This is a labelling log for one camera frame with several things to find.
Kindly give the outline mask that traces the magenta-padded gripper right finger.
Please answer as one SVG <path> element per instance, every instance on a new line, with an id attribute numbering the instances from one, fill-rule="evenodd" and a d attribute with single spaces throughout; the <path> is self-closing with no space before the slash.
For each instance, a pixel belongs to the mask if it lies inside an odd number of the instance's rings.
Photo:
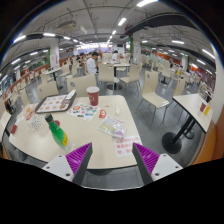
<path id="1" fill-rule="evenodd" d="M 168 154 L 157 154 L 137 143 L 133 144 L 132 153 L 145 185 L 182 169 Z"/>

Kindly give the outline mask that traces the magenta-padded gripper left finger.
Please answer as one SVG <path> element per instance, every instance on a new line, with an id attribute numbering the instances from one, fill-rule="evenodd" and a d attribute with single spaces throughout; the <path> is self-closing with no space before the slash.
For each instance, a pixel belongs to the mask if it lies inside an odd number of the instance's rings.
<path id="1" fill-rule="evenodd" d="M 43 170 L 77 185 L 81 185 L 91 155 L 92 144 L 88 143 L 67 155 L 57 155 L 43 167 Z"/>

